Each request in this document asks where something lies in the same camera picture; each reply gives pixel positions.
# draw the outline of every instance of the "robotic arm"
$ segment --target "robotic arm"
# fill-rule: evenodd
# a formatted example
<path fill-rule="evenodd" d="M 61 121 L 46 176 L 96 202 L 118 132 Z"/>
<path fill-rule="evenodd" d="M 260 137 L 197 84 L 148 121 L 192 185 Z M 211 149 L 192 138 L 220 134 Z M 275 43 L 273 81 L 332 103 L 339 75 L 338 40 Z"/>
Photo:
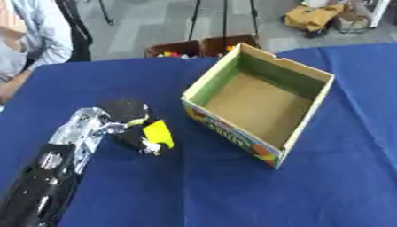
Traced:
<path fill-rule="evenodd" d="M 22 169 L 0 206 L 0 226 L 56 226 L 107 134 L 142 154 L 159 155 L 174 146 L 164 121 L 146 104 L 121 99 L 80 109 Z"/>

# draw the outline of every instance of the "chair leg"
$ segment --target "chair leg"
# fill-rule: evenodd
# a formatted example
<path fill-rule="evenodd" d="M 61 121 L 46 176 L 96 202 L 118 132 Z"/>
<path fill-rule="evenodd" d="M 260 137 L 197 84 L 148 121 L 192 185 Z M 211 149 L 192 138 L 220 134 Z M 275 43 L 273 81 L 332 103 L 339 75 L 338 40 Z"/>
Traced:
<path fill-rule="evenodd" d="M 102 13 L 104 14 L 106 23 L 108 25 L 113 25 L 114 19 L 109 18 L 109 14 L 107 13 L 107 10 L 105 8 L 104 0 L 99 0 L 99 4 L 101 6 Z"/>
<path fill-rule="evenodd" d="M 194 8 L 193 16 L 191 17 L 191 32 L 189 33 L 189 41 L 193 37 L 193 31 L 196 27 L 197 17 L 199 15 L 199 7 L 201 5 L 201 0 L 196 0 L 196 6 Z"/>

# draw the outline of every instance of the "gray floor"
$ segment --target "gray floor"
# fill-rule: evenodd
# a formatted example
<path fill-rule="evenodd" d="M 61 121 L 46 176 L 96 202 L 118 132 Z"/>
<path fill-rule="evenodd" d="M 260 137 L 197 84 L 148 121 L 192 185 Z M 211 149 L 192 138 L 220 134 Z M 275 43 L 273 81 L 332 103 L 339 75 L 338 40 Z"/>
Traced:
<path fill-rule="evenodd" d="M 115 24 L 105 23 L 97 0 L 80 1 L 80 14 L 94 36 L 93 58 L 141 58 L 144 49 L 159 43 L 187 39 L 195 0 L 104 0 Z M 256 0 L 260 14 L 263 50 L 279 52 L 299 47 L 390 43 L 397 41 L 397 27 L 385 17 L 376 29 L 360 35 L 342 35 L 332 30 L 327 36 L 307 39 L 302 33 L 281 24 L 279 18 L 300 0 Z M 222 0 L 202 0 L 194 39 L 222 34 Z M 249 0 L 230 0 L 228 33 L 253 32 Z"/>

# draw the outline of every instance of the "blue tablecloth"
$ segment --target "blue tablecloth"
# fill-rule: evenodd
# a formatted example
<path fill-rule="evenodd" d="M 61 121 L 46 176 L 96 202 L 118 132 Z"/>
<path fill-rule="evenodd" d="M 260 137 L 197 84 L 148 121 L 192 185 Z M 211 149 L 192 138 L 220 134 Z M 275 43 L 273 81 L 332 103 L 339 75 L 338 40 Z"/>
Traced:
<path fill-rule="evenodd" d="M 141 157 L 107 138 L 60 226 L 325 227 L 397 224 L 397 44 L 288 51 L 336 75 L 279 170 L 185 117 L 182 92 L 215 59 L 39 68 L 0 114 L 0 189 L 75 110 L 134 96 L 176 148 Z"/>

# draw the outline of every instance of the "open cardboard box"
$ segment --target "open cardboard box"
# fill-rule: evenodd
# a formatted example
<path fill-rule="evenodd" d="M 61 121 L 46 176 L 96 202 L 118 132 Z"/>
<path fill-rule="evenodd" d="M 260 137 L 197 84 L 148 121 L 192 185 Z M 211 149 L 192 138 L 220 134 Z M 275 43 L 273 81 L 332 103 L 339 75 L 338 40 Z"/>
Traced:
<path fill-rule="evenodd" d="M 334 76 L 241 43 L 183 93 L 188 115 L 278 168 Z"/>

